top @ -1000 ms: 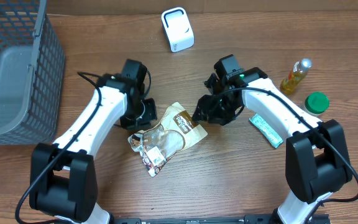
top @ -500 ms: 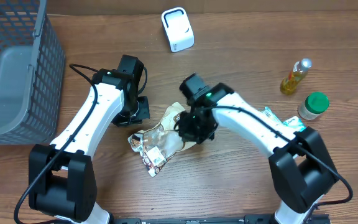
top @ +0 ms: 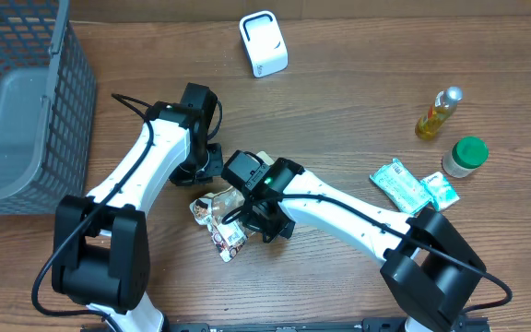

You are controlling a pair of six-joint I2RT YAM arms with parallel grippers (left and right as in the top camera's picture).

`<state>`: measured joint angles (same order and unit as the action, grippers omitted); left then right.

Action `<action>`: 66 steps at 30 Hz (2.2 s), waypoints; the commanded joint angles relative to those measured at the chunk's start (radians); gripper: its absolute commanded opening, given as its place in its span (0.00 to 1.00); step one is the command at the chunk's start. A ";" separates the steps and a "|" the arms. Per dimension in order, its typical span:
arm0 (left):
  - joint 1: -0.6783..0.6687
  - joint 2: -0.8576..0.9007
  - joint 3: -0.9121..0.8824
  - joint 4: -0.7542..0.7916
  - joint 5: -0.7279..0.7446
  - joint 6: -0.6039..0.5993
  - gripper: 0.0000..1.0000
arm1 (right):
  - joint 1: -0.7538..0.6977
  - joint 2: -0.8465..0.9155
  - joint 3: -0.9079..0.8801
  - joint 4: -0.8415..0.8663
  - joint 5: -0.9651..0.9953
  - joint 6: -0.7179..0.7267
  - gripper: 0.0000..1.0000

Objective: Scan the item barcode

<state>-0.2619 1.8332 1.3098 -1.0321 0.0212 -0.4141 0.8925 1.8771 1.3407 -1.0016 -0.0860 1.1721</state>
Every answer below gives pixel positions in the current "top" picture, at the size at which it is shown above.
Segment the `brown teal snack bag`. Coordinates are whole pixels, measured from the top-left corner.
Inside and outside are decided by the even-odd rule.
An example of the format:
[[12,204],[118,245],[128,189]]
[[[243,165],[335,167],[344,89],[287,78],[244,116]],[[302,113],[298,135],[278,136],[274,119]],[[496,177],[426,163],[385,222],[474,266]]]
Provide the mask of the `brown teal snack bag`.
[[262,236],[242,225],[240,212],[245,203],[265,202],[266,174],[273,164],[264,151],[238,150],[225,162],[221,172],[229,187],[205,194],[190,204],[195,222],[207,228],[223,261],[231,261],[252,235]]

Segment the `teal snack bar wrapper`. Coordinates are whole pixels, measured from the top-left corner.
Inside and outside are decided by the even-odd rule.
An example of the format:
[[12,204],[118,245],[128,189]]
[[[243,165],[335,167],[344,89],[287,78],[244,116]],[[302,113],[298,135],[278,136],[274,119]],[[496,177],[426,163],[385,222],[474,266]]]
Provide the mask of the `teal snack bar wrapper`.
[[431,202],[430,194],[399,159],[392,159],[370,179],[401,212],[415,215]]

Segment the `teal kleenex tissue pack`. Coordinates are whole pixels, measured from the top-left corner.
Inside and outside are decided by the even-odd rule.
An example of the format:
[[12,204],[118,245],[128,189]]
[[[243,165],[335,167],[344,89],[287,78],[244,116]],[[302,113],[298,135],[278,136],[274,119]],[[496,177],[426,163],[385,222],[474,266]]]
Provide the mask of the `teal kleenex tissue pack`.
[[443,211],[460,200],[458,193],[441,172],[435,172],[420,182],[431,196],[431,203],[437,211]]

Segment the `yellow liquid bottle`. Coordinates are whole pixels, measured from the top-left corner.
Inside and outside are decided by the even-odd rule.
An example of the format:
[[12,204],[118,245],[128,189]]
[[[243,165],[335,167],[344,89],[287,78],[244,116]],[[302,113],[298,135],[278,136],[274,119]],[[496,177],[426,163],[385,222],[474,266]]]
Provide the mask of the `yellow liquid bottle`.
[[425,140],[436,137],[445,121],[454,114],[462,99],[463,91],[459,87],[452,86],[440,91],[429,110],[418,119],[415,134]]

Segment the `green lid jar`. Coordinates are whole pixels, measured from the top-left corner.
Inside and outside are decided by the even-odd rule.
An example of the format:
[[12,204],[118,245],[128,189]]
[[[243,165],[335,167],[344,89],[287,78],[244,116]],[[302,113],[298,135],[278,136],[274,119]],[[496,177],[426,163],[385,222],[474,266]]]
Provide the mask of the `green lid jar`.
[[442,156],[442,168],[454,178],[464,178],[483,165],[489,157],[486,143],[476,136],[466,136]]

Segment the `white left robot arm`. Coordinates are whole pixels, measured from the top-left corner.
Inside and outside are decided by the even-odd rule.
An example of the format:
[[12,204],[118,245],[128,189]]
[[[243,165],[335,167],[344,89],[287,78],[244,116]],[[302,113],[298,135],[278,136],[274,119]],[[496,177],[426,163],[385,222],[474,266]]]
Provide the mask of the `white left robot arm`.
[[208,184],[221,174],[221,146],[213,137],[222,104],[207,86],[189,83],[176,103],[154,104],[117,94],[139,115],[141,133],[114,171],[83,197],[65,196],[55,210],[53,253],[34,281],[31,300],[42,314],[46,274],[55,292],[79,304],[72,315],[100,317],[111,331],[167,331],[167,316],[147,294],[150,253],[147,217],[167,182]]

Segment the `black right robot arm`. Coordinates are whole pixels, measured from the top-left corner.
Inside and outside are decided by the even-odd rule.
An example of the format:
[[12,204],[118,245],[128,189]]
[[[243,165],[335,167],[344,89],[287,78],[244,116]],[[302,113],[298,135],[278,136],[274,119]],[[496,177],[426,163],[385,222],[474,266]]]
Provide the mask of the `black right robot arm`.
[[295,225],[325,231],[368,255],[399,307],[407,331],[449,331],[457,324],[486,267],[454,225],[425,207],[418,215],[376,207],[324,183],[300,164],[267,164],[236,151],[222,178],[244,203],[224,222],[239,221],[269,243]]

